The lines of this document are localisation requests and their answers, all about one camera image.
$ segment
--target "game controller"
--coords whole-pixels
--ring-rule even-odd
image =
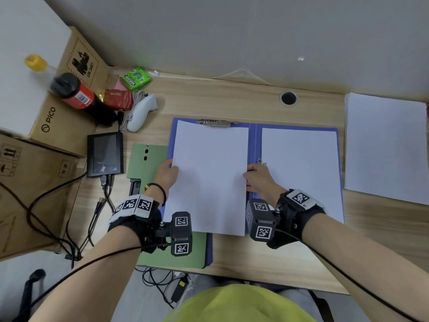
[[[150,111],[158,109],[157,100],[155,94],[146,96],[141,101],[139,101],[130,113],[128,114],[126,120],[126,128],[130,132],[137,132],[143,125],[146,120],[147,114]]]

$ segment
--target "cardboard box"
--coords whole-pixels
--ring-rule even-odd
[[[71,180],[78,161],[75,156],[4,135],[0,135],[0,151],[0,182],[26,206],[43,192]],[[32,210],[55,236],[61,234],[69,189],[67,185],[46,195]],[[26,210],[0,186],[0,260],[55,243],[28,226]]]
[[[68,27],[43,0],[7,3],[8,11],[0,16],[0,25],[8,27],[2,35],[0,56],[0,129],[86,156],[86,138],[95,132],[96,123],[85,112],[51,95],[24,65],[24,57],[39,54],[50,65],[77,75],[97,95],[106,89],[110,67],[77,29]],[[17,15],[29,21],[25,25],[11,25]]]

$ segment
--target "yellow-green shirt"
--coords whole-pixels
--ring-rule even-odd
[[[207,289],[172,311],[166,322],[315,322],[291,300],[261,287],[233,284]]]

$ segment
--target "small black monitor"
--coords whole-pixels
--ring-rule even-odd
[[[88,136],[87,176],[124,173],[124,139],[121,132]]]

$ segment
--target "black beaded bracelet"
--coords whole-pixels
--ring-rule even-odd
[[[149,184],[147,184],[147,185],[145,186],[145,191],[146,191],[146,190],[147,190],[147,188],[148,188],[149,186],[151,186],[151,185],[158,186],[158,188],[160,188],[160,189],[161,189],[162,194],[164,195],[164,202],[163,202],[162,206],[165,206],[165,202],[167,201],[167,193],[165,193],[165,191],[164,191],[163,187],[162,187],[161,185],[159,185],[158,183],[149,183]]]

